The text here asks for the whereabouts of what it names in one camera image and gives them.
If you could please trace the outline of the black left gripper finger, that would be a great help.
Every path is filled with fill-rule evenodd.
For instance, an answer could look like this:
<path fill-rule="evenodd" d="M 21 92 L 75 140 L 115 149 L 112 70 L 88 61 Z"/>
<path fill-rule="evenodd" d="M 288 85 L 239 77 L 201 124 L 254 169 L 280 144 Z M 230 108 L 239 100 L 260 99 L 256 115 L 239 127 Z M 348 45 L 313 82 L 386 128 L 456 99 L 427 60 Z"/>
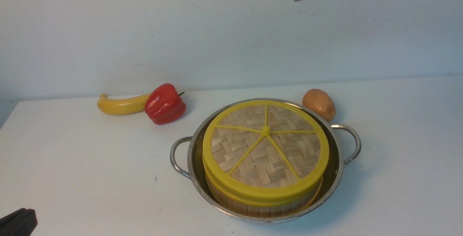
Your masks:
<path fill-rule="evenodd" d="M 0 229 L 1 236 L 30 236 L 33 230 L 38 225 L 36 211 L 26 209 L 22 222 L 18 223 L 14 228 Z"/>
<path fill-rule="evenodd" d="M 26 208 L 21 208 L 0 219 L 0 229 L 14 228 L 22 222 Z"/>

